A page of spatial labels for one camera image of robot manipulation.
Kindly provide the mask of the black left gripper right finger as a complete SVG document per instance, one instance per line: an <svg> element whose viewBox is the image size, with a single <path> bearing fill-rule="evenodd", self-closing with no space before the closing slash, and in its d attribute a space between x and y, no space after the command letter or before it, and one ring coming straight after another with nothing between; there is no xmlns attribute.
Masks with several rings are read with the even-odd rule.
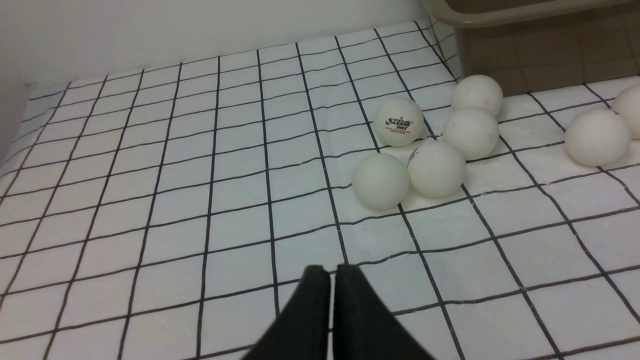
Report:
<svg viewBox="0 0 640 360"><path fill-rule="evenodd" d="M335 360L434 358L387 309L358 266L338 266L333 307Z"/></svg>

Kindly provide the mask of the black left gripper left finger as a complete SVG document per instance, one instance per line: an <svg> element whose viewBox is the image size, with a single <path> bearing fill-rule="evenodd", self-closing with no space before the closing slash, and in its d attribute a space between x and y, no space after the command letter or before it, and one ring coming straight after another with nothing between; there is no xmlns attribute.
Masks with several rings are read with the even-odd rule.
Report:
<svg viewBox="0 0 640 360"><path fill-rule="evenodd" d="M245 360L325 360L329 344L330 275L309 265L271 326Z"/></svg>

